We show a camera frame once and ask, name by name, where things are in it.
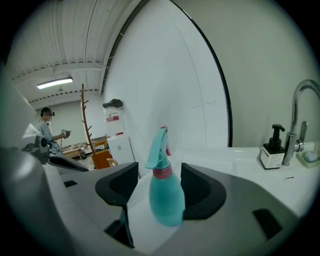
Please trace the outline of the soap dispenser with black pump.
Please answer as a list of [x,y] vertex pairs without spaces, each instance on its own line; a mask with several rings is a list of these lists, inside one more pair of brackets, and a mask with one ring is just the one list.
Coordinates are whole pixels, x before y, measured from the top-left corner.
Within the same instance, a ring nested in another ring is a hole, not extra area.
[[260,162],[265,170],[279,169],[285,156],[285,149],[280,139],[280,131],[284,132],[285,128],[281,124],[273,124],[272,129],[272,137],[261,148]]

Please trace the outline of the chrome faucet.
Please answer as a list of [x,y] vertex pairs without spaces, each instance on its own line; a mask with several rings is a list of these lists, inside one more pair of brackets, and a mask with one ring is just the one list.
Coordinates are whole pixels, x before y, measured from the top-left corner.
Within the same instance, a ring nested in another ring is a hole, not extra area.
[[305,79],[301,81],[293,94],[292,99],[292,115],[290,130],[286,135],[285,141],[285,154],[282,161],[282,165],[288,166],[291,162],[294,153],[302,152],[305,147],[305,138],[308,128],[308,122],[303,121],[301,123],[301,130],[299,136],[297,135],[298,113],[299,113],[299,101],[302,92],[305,90],[312,90],[320,101],[320,85],[314,80]]

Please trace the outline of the small white fridge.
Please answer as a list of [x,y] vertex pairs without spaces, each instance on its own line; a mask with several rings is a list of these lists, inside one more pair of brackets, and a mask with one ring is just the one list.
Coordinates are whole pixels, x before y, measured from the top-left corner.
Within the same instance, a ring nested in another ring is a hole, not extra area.
[[135,162],[129,136],[121,134],[107,138],[110,154],[112,158],[120,164]]

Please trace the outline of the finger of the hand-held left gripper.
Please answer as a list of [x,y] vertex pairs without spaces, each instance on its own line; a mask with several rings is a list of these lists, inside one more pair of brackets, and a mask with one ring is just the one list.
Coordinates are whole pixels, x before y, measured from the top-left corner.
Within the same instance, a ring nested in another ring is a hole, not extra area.
[[53,165],[57,168],[63,168],[78,172],[88,172],[89,170],[81,163],[75,161],[74,159],[64,156],[64,155],[53,155],[49,156],[47,163]]

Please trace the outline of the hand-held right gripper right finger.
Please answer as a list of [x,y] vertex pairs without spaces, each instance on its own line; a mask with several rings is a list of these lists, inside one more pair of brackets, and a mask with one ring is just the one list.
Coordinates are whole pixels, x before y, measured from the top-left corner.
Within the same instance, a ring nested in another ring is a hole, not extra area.
[[184,220],[205,220],[215,214],[225,203],[224,185],[187,163],[181,164],[181,187],[184,192]]

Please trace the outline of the ceiling strip light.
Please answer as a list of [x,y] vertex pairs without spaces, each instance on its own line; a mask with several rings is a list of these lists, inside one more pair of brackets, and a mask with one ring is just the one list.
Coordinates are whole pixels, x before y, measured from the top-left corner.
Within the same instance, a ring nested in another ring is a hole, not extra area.
[[60,85],[64,85],[64,84],[69,84],[69,83],[72,83],[72,82],[73,82],[73,78],[72,77],[66,77],[66,78],[56,79],[56,80],[47,81],[47,82],[38,84],[37,88],[39,90],[43,90],[43,89],[54,87],[54,86],[60,86]]

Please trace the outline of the black cap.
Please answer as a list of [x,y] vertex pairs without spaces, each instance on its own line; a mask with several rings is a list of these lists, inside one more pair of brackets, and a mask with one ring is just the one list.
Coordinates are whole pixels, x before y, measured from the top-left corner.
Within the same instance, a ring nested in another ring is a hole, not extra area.
[[103,108],[121,108],[123,106],[123,102],[120,99],[112,99],[109,102],[102,104]]

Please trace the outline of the teal spray bottle pink trigger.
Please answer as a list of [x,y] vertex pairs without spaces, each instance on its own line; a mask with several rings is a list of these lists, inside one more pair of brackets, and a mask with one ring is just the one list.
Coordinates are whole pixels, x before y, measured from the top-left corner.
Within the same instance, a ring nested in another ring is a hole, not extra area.
[[160,224],[176,227],[183,222],[186,205],[181,181],[173,172],[168,159],[170,155],[168,128],[162,126],[152,140],[145,164],[146,169],[152,170],[149,204],[152,214]]

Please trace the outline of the pale green soap dish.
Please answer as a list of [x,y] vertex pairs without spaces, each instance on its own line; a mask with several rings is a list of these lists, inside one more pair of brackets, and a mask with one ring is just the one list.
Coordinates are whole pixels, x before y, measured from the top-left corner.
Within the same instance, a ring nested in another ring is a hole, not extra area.
[[315,162],[307,162],[305,161],[303,155],[305,152],[299,152],[296,154],[296,158],[300,161],[300,163],[307,169],[311,169],[311,168],[315,168],[315,167],[318,167],[320,166],[320,151],[317,151],[318,153],[318,160],[315,161]]

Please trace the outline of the wooden workbench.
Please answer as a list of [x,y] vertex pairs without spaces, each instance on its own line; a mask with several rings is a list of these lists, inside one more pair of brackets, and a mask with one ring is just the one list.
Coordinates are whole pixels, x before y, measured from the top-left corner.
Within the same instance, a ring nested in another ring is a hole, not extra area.
[[77,144],[73,144],[70,146],[66,146],[62,148],[62,154],[67,157],[82,158],[86,153],[85,150],[88,148],[88,144],[86,142],[81,142]]

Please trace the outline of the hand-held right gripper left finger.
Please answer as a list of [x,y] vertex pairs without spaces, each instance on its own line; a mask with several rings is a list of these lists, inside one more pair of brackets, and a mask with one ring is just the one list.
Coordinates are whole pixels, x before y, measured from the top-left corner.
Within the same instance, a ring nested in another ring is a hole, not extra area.
[[133,162],[95,184],[96,193],[108,205],[121,208],[120,216],[104,232],[129,248],[134,247],[134,242],[129,227],[127,204],[138,184],[138,177],[139,163]]

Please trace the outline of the pale blue soap bar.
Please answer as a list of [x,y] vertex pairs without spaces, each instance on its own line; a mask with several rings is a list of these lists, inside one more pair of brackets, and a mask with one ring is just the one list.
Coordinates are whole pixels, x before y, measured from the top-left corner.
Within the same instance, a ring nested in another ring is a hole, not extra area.
[[316,162],[319,158],[318,156],[318,152],[315,150],[310,150],[310,151],[306,151],[303,154],[303,158],[305,159],[305,161],[307,161],[308,163],[313,163]]

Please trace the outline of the clear container red label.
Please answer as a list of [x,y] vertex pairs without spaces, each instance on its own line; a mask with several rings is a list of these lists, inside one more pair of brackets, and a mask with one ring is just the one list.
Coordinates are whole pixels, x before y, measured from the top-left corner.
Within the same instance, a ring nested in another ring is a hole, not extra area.
[[106,135],[108,137],[125,133],[125,114],[123,107],[107,107],[103,109]]

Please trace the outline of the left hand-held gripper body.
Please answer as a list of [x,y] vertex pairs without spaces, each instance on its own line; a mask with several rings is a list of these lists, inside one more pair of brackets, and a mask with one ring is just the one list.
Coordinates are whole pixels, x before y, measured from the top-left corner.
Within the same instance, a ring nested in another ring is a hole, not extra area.
[[50,157],[51,149],[44,135],[30,134],[22,137],[22,151],[37,158],[43,165]]

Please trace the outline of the brown wooden coat rack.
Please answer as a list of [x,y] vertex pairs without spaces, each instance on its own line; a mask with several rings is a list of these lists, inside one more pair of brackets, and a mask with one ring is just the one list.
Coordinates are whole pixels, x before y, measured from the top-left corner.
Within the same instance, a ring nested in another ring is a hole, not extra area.
[[85,101],[84,99],[84,84],[82,83],[81,84],[81,96],[80,96],[80,104],[81,104],[81,112],[82,112],[82,123],[84,125],[84,131],[85,131],[85,135],[86,135],[86,140],[87,140],[87,143],[91,149],[91,153],[92,155],[94,156],[95,155],[95,149],[94,149],[94,146],[92,144],[92,141],[91,141],[91,136],[92,134],[90,133],[90,129],[92,126],[88,127],[88,124],[87,124],[87,118],[86,118],[86,103],[88,103],[89,101]]

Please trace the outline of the white vanity table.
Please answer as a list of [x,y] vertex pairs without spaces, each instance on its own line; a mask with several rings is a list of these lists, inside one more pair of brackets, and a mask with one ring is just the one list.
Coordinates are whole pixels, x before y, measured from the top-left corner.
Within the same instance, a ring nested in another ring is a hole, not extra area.
[[305,168],[296,158],[266,170],[259,148],[178,148],[169,157],[173,171],[187,164],[226,189],[212,216],[178,227],[156,221],[149,204],[152,174],[143,176],[128,203],[133,251],[146,256],[267,255],[310,210],[320,186],[320,166]]

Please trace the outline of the orange cabinet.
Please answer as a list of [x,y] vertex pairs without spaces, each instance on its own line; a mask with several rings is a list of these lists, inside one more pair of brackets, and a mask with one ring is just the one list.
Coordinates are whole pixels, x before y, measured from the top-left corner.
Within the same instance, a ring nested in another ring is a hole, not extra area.
[[94,168],[96,170],[109,168],[111,165],[108,162],[108,159],[112,159],[112,155],[108,149],[95,150],[91,154]]

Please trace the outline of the arched black-rimmed white panel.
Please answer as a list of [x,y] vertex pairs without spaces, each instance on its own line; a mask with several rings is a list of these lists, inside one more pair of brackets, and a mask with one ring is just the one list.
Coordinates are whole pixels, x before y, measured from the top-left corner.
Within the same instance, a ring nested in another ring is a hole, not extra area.
[[231,101],[220,62],[197,24],[170,0],[149,0],[124,32],[106,76],[106,102],[123,102],[139,174],[166,126],[176,149],[230,147]]

